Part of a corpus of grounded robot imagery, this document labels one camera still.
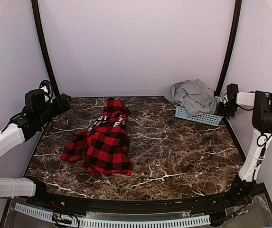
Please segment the red black plaid shirt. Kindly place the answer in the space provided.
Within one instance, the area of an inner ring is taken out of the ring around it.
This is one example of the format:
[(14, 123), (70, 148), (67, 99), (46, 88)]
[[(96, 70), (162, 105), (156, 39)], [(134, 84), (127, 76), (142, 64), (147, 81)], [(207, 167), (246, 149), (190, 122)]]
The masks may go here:
[(67, 163), (83, 161), (81, 167), (95, 175), (130, 176), (133, 163), (128, 157), (130, 140), (125, 126), (129, 116), (121, 101), (108, 99), (102, 114), (85, 132), (76, 133), (60, 159)]

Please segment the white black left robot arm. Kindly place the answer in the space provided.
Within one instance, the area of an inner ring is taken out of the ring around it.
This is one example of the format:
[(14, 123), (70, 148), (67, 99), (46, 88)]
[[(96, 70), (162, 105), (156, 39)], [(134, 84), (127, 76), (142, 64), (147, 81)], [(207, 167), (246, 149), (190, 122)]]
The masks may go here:
[[(31, 139), (53, 118), (71, 109), (71, 97), (61, 94), (52, 98), (46, 86), (25, 94), (25, 106), (0, 131), (0, 158), (11, 149)], [(47, 207), (51, 197), (46, 185), (36, 178), (0, 178), (0, 198), (32, 197), (40, 206)]]

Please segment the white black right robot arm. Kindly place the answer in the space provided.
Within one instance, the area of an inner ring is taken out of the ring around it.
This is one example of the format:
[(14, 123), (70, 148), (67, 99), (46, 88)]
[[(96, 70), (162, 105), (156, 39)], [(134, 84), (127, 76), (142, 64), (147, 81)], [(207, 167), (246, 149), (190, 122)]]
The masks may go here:
[(226, 195), (226, 202), (230, 206), (247, 200), (254, 191), (254, 182), (272, 140), (272, 93), (258, 90), (240, 92), (238, 85), (231, 84), (227, 87), (224, 101), (218, 105), (218, 113), (224, 117), (234, 117), (238, 108), (253, 112), (253, 137), (245, 162)]

